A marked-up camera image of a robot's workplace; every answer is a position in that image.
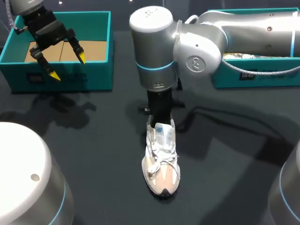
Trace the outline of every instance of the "black end effector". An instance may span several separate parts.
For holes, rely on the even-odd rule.
[[[72,29],[67,30],[64,24],[56,19],[51,10],[46,10],[42,6],[34,12],[24,15],[23,19],[26,28],[37,43],[37,46],[30,49],[31,56],[38,61],[47,74],[60,80],[43,57],[42,51],[64,39],[68,39],[79,61],[85,63],[83,48],[75,38],[74,31]]]

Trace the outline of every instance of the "cable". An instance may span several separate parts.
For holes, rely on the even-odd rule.
[[[198,16],[192,15],[185,21],[185,23],[191,23],[194,19],[198,19],[198,18],[199,18]],[[290,73],[293,73],[293,72],[296,72],[296,71],[300,70],[300,66],[298,66],[298,67],[295,67],[293,69],[288,69],[288,70],[284,70],[284,71],[277,71],[277,72],[255,72],[255,71],[249,71],[249,70],[245,70],[245,69],[235,67],[235,66],[231,65],[230,63],[226,62],[224,59],[222,59],[222,62],[226,66],[228,66],[229,68],[231,68],[233,70],[236,70],[236,71],[241,72],[241,73],[250,74],[250,75],[283,75],[283,74],[290,74]]]
[[[244,70],[244,69],[235,67],[235,66],[229,64],[228,62],[226,62],[224,59],[222,59],[222,62],[231,69],[234,69],[241,73],[247,73],[247,74],[251,74],[251,75],[283,75],[283,74],[289,74],[289,73],[295,72],[297,70],[300,70],[300,66],[298,66],[293,69],[277,71],[277,72],[255,72],[255,71],[249,71],[249,70]]]
[[[197,15],[190,16],[184,23],[191,23],[193,20],[198,20],[199,17]]]
[[[11,16],[11,11],[10,11],[10,2],[9,0],[5,0],[5,5],[6,5],[6,13],[9,21],[9,25],[14,29],[18,30],[17,26],[15,25],[15,22]]]

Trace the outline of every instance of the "teal bin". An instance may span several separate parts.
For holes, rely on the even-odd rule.
[[[259,8],[259,9],[222,9],[233,14],[257,14],[268,12],[295,12],[298,8]],[[300,58],[269,58],[269,59],[236,59],[226,60],[235,67],[258,72],[275,72],[295,68],[300,65]],[[215,88],[250,88],[250,87],[288,87],[300,86],[300,72],[286,75],[247,75],[228,68],[221,63],[212,76]]]
[[[0,71],[13,92],[42,91],[94,91],[113,88],[114,39],[111,12],[57,12],[57,19],[67,29],[75,31],[79,41],[106,41],[106,57],[103,61],[49,62],[61,81],[43,72],[37,62],[24,62],[30,42],[34,41],[26,31],[20,35],[11,30],[0,56]],[[24,26],[21,17],[15,21]]]

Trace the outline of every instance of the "white sneaker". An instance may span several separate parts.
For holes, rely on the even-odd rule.
[[[142,160],[144,178],[156,195],[172,195],[180,181],[180,168],[177,165],[175,145],[175,124],[157,123],[151,127],[151,117],[147,123],[146,153]]]

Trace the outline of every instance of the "gray cylinder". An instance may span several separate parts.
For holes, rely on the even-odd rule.
[[[0,122],[0,171],[1,225],[72,224],[69,185],[35,132]]]
[[[13,15],[27,15],[43,5],[44,0],[10,0]]]
[[[297,144],[269,193],[269,211],[275,225],[300,224],[300,143]]]
[[[176,82],[173,61],[177,23],[171,12],[150,6],[135,11],[129,20],[141,85],[151,91],[163,91]]]

